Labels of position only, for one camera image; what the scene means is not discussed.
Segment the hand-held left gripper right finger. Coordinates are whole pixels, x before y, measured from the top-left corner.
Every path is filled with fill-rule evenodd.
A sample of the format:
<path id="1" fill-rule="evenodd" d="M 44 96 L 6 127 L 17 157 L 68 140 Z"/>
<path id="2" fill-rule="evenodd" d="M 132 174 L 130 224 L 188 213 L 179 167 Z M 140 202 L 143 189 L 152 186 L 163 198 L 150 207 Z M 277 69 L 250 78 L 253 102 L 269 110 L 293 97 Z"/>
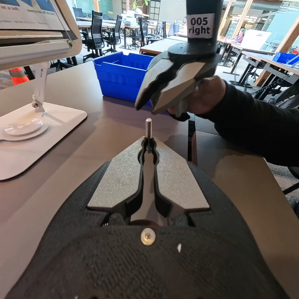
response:
<path id="1" fill-rule="evenodd" d="M 154 205 L 159 226 L 179 215 L 209 211 L 210 205 L 188 161 L 156 137 L 150 140 L 154 162 Z"/>

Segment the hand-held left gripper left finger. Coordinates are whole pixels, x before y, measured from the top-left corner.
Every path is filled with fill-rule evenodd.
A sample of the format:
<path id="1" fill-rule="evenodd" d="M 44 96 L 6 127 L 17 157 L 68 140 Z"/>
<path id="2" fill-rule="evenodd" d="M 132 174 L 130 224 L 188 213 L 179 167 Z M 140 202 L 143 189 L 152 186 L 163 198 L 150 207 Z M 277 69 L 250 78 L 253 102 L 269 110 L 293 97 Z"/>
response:
<path id="1" fill-rule="evenodd" d="M 148 139 L 143 136 L 111 159 L 88 202 L 88 210 L 120 214 L 125 222 L 130 222 L 143 202 L 147 144 Z"/>

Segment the silver bolt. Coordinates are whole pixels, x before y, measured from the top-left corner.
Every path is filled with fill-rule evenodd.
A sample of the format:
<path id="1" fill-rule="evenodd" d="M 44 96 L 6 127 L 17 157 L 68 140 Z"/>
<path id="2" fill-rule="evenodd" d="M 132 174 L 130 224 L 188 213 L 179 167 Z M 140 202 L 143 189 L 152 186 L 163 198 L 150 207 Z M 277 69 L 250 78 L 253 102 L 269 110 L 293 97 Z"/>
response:
<path id="1" fill-rule="evenodd" d="M 146 138 L 147 138 L 147 147 L 146 150 L 148 153 L 152 151 L 151 149 L 151 138 L 152 138 L 152 119 L 147 118 L 145 121 L 145 127 L 146 127 Z"/>

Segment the person's right forearm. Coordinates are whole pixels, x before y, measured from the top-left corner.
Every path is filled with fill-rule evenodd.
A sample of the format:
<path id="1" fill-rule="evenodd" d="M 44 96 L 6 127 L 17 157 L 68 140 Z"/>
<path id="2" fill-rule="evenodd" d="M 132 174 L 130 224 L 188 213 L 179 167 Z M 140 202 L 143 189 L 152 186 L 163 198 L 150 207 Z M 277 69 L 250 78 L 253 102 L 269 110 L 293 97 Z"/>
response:
<path id="1" fill-rule="evenodd" d="M 196 115 L 212 121 L 225 140 L 272 164 L 299 166 L 298 109 L 276 107 L 226 83 L 220 103 L 212 111 Z"/>

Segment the person's right hand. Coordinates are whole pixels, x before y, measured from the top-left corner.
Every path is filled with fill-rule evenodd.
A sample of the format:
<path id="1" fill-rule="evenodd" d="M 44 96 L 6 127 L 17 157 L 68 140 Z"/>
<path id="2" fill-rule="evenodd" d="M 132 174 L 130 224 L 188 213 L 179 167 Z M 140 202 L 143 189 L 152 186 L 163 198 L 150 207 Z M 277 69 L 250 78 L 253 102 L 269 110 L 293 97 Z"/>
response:
<path id="1" fill-rule="evenodd" d="M 226 83 L 218 75 L 204 78 L 186 98 L 187 113 L 206 114 L 224 98 Z"/>

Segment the blue plastic bin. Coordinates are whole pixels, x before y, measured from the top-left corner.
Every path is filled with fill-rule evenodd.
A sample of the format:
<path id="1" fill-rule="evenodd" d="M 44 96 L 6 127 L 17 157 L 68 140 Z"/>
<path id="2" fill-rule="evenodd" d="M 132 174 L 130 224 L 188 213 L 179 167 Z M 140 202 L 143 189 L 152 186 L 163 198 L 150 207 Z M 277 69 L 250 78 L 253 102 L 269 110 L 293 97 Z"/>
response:
<path id="1" fill-rule="evenodd" d="M 93 63 L 102 94 L 133 102 L 135 107 L 142 81 L 153 58 L 170 59 L 167 51 L 156 57 L 114 53 L 94 59 Z"/>

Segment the brown office desk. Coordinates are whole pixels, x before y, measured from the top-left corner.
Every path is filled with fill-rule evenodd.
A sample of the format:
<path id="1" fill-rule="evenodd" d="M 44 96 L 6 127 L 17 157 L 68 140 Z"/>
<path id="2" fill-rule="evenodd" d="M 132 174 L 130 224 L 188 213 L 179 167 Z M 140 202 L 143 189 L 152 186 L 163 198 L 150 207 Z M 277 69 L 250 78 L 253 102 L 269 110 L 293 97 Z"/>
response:
<path id="1" fill-rule="evenodd" d="M 170 36 L 165 39 L 153 42 L 140 48 L 139 53 L 142 55 L 157 56 L 162 52 L 168 50 L 169 47 L 187 42 L 187 37 L 181 36 Z"/>
<path id="2" fill-rule="evenodd" d="M 252 88 L 252 86 L 248 84 L 248 79 L 249 76 L 252 75 L 252 70 L 254 68 L 269 72 L 269 76 L 261 85 L 261 88 L 252 93 L 255 99 L 264 100 L 268 94 L 273 92 L 276 95 L 279 92 L 279 90 L 275 89 L 276 86 L 290 87 L 295 84 L 298 87 L 298 55 L 296 55 L 294 58 L 291 58 L 290 62 L 296 60 L 296 63 L 290 65 L 289 63 L 275 61 L 274 58 L 276 54 L 274 56 L 270 56 L 266 54 L 242 51 L 238 55 L 232 69 L 232 74 L 234 76 L 236 76 L 236 67 L 241 55 L 243 55 L 243 60 L 248 62 L 248 65 L 242 73 L 240 80 L 236 81 L 234 78 L 234 80 L 230 81 L 230 84 L 241 86 L 244 88 L 244 92 L 246 92 L 247 88 Z"/>

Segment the grey desk hatch cover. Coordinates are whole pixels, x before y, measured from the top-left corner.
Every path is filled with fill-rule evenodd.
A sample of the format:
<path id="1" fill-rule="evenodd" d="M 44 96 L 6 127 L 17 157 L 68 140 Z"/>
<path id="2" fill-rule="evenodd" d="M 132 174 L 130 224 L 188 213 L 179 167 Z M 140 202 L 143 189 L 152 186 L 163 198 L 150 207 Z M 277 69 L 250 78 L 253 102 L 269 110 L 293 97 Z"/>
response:
<path id="1" fill-rule="evenodd" d="M 195 128 L 196 131 L 219 135 L 219 133 L 215 129 L 215 124 L 212 121 L 198 117 L 196 115 L 195 115 Z"/>

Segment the white display panel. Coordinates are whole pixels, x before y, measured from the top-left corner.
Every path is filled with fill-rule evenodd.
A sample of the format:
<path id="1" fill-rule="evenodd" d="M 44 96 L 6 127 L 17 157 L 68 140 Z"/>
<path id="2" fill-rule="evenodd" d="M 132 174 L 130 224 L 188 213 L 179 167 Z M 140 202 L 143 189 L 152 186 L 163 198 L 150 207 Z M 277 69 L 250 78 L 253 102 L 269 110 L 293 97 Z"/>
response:
<path id="1" fill-rule="evenodd" d="M 271 34 L 270 31 L 248 29 L 245 31 L 240 47 L 248 50 L 260 50 Z"/>

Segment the group of black office chairs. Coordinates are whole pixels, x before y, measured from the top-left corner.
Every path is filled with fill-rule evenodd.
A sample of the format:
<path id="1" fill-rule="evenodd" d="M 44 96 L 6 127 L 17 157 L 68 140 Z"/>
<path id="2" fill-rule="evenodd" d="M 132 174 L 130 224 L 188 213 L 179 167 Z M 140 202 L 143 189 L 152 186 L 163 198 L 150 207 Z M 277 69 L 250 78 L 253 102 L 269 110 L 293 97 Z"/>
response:
<path id="1" fill-rule="evenodd" d="M 83 56 L 83 63 L 88 59 L 96 59 L 104 57 L 107 53 L 123 53 L 122 51 L 117 51 L 116 46 L 121 44 L 121 31 L 122 26 L 122 17 L 117 16 L 116 23 L 111 31 L 106 28 L 103 28 L 103 14 L 92 11 L 92 21 L 90 26 L 90 33 L 88 28 L 81 32 L 81 36 L 84 37 L 82 40 L 83 45 L 87 47 L 88 51 L 91 51 L 90 54 Z M 141 36 L 141 45 L 145 46 L 145 33 L 147 31 L 148 23 L 143 22 L 142 18 L 139 17 L 138 26 L 135 28 L 139 31 Z M 148 42 L 156 42 L 159 40 L 149 39 Z"/>

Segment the green plant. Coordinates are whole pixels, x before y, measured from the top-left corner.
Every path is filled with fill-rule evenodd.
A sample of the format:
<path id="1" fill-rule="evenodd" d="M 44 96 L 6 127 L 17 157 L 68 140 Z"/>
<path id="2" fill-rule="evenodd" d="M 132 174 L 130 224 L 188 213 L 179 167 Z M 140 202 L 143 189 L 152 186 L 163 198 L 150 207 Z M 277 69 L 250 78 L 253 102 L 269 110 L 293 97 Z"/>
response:
<path id="1" fill-rule="evenodd" d="M 142 11 L 146 11 L 149 2 L 149 0 L 131 0 L 131 9 L 136 10 L 139 8 Z"/>

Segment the white desk stand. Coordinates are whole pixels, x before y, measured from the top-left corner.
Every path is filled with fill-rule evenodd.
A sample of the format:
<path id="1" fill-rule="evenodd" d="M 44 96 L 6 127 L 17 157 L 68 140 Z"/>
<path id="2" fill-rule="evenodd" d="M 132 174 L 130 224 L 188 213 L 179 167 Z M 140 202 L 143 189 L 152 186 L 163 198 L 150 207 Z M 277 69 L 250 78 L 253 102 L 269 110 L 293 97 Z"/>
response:
<path id="1" fill-rule="evenodd" d="M 31 102 L 1 116 L 1 181 L 23 173 L 87 118 L 83 110 L 45 102 L 50 61 L 33 66 Z"/>

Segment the small blue bin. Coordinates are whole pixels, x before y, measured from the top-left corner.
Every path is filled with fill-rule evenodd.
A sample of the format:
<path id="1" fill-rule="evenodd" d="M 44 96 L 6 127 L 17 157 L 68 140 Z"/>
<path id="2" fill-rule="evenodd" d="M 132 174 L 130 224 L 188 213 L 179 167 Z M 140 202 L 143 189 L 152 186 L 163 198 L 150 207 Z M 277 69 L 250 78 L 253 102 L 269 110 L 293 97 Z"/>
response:
<path id="1" fill-rule="evenodd" d="M 281 64 L 286 64 L 286 65 L 294 65 L 299 62 L 299 55 L 298 53 L 282 53 L 282 52 L 277 52 L 273 58 L 272 61 L 281 63 Z"/>

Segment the orange traffic cone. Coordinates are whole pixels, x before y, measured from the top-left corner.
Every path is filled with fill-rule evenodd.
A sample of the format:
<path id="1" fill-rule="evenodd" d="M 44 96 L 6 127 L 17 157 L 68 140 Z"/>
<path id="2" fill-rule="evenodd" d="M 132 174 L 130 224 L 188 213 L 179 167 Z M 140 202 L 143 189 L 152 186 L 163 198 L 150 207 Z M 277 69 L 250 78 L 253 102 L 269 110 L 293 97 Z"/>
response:
<path id="1" fill-rule="evenodd" d="M 9 74 L 14 85 L 19 85 L 29 81 L 29 78 L 26 76 L 21 67 L 9 69 Z"/>

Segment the printed instruction sheet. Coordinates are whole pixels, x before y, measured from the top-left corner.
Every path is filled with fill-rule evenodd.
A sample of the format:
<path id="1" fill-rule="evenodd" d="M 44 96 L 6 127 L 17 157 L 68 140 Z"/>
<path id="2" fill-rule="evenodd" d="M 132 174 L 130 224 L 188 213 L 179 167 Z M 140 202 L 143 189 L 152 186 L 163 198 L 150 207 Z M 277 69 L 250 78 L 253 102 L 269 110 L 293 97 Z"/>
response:
<path id="1" fill-rule="evenodd" d="M 70 30 L 57 1 L 54 0 L 1 0 L 0 29 Z"/>

